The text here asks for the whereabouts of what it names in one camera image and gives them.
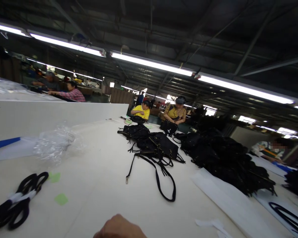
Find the person's hand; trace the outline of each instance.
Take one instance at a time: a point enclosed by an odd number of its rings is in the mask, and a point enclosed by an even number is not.
[[[93,238],[146,238],[139,226],[117,214],[108,220]]]

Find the plaid shirt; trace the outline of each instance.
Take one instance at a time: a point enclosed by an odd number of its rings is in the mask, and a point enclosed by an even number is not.
[[[75,101],[85,102],[85,98],[83,94],[78,89],[74,89],[73,91],[70,91],[68,93],[60,92],[59,95]]]

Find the clear plastic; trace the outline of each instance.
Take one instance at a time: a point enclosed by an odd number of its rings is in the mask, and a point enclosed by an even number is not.
[[[3,78],[0,78],[0,93],[5,94],[5,93],[13,93],[13,92],[24,92],[27,91],[25,87],[23,87],[21,84],[6,80]]]
[[[59,165],[72,153],[82,153],[84,148],[80,135],[74,133],[64,121],[55,130],[40,134],[34,154],[44,162],[44,166],[50,168]]]

